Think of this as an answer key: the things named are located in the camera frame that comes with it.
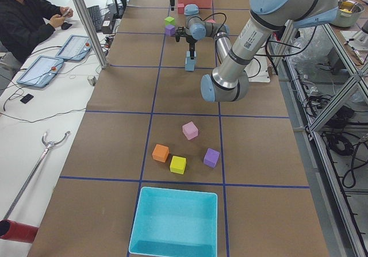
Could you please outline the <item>light blue block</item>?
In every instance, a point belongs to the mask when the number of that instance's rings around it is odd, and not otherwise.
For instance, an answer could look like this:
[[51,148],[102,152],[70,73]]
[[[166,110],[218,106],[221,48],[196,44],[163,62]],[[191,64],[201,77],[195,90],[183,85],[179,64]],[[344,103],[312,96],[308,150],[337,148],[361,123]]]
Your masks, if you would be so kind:
[[196,65],[195,60],[191,60],[191,59],[186,60],[185,61],[185,71],[194,71],[195,65]]
[[186,52],[186,63],[194,63],[197,60],[197,52],[196,51],[187,51]]

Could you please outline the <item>pink block near pink tray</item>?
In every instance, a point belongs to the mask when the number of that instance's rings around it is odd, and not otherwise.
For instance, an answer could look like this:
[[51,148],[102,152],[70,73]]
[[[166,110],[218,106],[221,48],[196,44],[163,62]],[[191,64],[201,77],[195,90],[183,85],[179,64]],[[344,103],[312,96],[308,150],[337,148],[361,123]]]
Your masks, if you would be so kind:
[[185,11],[185,5],[183,3],[177,4],[177,12],[178,14],[184,14]]

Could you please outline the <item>green block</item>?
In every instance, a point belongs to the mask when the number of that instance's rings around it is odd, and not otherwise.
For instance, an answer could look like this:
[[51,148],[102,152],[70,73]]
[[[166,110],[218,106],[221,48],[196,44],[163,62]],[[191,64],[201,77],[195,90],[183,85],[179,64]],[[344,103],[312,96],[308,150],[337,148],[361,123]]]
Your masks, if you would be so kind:
[[170,16],[166,17],[164,19],[164,24],[165,24],[165,26],[168,26],[168,25],[174,26],[175,25],[175,18],[174,17],[170,17]]

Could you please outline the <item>purple block right side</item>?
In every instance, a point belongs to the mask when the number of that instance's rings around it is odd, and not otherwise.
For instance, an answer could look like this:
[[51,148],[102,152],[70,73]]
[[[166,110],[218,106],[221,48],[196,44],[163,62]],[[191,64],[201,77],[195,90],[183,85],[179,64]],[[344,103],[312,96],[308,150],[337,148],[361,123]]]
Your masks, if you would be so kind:
[[176,28],[174,25],[168,24],[165,26],[164,31],[166,36],[173,37],[175,36]]

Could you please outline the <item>light pink block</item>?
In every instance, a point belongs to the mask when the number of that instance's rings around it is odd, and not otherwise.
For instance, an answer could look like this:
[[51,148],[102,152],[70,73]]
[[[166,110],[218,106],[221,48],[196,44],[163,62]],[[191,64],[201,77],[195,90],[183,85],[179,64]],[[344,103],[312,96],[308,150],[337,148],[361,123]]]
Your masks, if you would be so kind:
[[197,137],[199,133],[198,128],[192,121],[182,126],[182,132],[188,140]]

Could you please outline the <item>black keyboard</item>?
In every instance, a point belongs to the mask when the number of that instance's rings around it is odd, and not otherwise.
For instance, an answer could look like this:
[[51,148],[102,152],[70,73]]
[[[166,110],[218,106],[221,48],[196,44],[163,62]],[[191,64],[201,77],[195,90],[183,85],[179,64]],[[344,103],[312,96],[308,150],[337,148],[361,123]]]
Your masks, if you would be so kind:
[[93,26],[96,32],[100,32],[102,30],[102,14],[100,11],[100,7],[98,5],[90,6],[87,8]]

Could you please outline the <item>teach pendant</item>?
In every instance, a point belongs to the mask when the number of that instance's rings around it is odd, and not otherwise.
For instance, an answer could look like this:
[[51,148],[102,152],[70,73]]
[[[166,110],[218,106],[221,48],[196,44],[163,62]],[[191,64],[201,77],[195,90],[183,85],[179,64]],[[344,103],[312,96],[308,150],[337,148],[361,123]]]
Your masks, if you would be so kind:
[[91,51],[91,42],[87,36],[71,35],[55,55],[66,62],[79,62]]
[[58,74],[63,64],[63,59],[41,55],[17,79],[17,84],[43,88]]

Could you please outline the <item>teach pendant near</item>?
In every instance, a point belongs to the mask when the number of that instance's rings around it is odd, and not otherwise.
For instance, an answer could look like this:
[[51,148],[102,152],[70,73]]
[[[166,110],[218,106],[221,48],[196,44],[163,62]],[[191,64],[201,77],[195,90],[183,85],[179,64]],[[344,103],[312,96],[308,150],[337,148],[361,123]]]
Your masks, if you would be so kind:
[[63,64],[63,59],[41,55],[17,79],[17,84],[43,88],[58,74]]

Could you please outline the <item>seated person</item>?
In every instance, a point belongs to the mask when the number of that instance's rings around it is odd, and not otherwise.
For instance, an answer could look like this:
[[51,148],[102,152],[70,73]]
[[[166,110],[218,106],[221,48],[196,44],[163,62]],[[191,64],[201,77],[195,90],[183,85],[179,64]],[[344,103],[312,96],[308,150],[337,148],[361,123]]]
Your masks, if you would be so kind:
[[1,0],[1,43],[24,63],[73,13],[47,0]]

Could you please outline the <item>steel bowl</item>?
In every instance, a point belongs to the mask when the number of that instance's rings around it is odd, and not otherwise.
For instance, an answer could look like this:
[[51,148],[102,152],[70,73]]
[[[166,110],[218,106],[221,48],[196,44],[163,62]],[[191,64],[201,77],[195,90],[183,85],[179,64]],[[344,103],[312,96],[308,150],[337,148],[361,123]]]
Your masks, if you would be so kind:
[[331,24],[340,28],[350,28],[364,11],[363,5],[355,0],[338,0],[336,18]]

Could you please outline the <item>black smartphone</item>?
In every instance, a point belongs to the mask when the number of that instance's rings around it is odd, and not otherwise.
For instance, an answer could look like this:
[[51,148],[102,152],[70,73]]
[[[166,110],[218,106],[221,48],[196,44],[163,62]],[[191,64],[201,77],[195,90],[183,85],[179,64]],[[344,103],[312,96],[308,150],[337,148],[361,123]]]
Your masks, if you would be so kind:
[[27,95],[23,96],[23,97],[20,99],[20,102],[22,102],[22,103],[26,104],[26,103],[28,103],[30,100],[32,100],[33,98],[34,98],[34,96],[33,96],[33,95],[31,95],[31,94],[27,94]]

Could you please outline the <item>metal reacher grabber tool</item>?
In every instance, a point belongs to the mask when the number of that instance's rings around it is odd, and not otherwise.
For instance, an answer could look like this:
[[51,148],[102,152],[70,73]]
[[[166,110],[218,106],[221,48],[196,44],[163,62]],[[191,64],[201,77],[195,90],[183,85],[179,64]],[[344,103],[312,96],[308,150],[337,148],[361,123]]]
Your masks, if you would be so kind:
[[22,195],[26,191],[26,189],[29,186],[29,184],[30,184],[31,180],[33,179],[34,175],[37,173],[37,170],[39,169],[39,167],[42,164],[43,160],[47,156],[48,152],[52,148],[54,148],[55,146],[57,146],[57,145],[61,144],[62,142],[64,142],[69,137],[69,135],[71,134],[71,131],[66,131],[64,133],[64,136],[59,141],[46,141],[47,134],[48,134],[48,132],[45,132],[43,134],[43,136],[41,137],[41,142],[44,145],[44,150],[43,150],[42,154],[38,158],[38,161],[34,165],[33,169],[31,170],[30,174],[26,178],[26,180],[23,183],[23,185],[21,186],[21,188],[20,188],[19,192],[17,193],[15,199],[13,200],[13,202],[11,203],[11,205],[9,206],[7,212],[5,213],[5,215],[3,217],[3,220],[6,220],[6,219],[8,219],[10,217],[11,213],[13,212],[13,210],[15,209],[15,207],[17,206],[19,200],[21,199]]

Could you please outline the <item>cyan plastic tray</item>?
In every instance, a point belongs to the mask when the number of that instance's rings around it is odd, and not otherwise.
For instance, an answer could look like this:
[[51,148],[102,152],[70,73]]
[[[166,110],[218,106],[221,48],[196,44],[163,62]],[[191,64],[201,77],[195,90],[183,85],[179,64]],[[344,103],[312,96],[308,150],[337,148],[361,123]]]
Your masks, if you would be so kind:
[[215,193],[142,187],[129,253],[217,256],[217,219]]

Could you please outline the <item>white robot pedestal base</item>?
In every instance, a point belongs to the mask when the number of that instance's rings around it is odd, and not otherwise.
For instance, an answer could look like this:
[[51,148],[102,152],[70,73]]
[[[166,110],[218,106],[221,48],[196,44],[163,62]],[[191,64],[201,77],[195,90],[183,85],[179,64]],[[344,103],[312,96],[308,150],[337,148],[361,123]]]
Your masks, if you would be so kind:
[[256,56],[245,68],[250,82],[269,83],[268,59],[265,56]]

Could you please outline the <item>aluminium frame post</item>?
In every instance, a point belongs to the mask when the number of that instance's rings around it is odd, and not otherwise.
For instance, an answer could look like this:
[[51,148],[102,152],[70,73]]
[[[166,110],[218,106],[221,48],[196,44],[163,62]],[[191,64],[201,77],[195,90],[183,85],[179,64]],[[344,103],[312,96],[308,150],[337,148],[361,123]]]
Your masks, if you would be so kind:
[[102,69],[105,69],[108,66],[108,62],[106,60],[106,56],[102,50],[101,44],[99,42],[97,33],[94,29],[94,25],[92,23],[92,20],[89,16],[89,13],[87,11],[87,7],[85,5],[84,0],[72,0],[76,11],[79,15],[79,18],[82,22],[82,25],[85,28],[85,31],[91,41],[91,45],[93,47],[93,50],[97,56],[99,65],[101,66]]

